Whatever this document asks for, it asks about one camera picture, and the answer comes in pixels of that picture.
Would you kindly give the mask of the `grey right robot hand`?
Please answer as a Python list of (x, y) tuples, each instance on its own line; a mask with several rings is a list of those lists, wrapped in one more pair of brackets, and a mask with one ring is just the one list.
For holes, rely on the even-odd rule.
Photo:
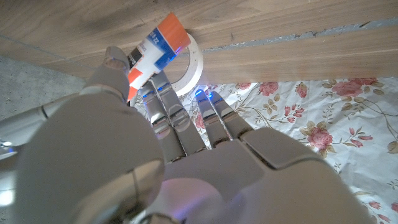
[(1, 145), (20, 146), (29, 141), (32, 135), (68, 100), (79, 93), (64, 96), (57, 100), (11, 116), (1, 121)]

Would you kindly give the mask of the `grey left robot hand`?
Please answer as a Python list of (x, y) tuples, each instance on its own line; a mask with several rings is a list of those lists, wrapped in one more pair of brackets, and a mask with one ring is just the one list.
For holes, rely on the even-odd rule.
[(126, 103), (129, 62), (106, 50), (78, 96), (35, 132), (18, 161), (14, 223), (371, 223), (309, 148), (252, 129), (213, 92), (212, 137), (164, 139)]

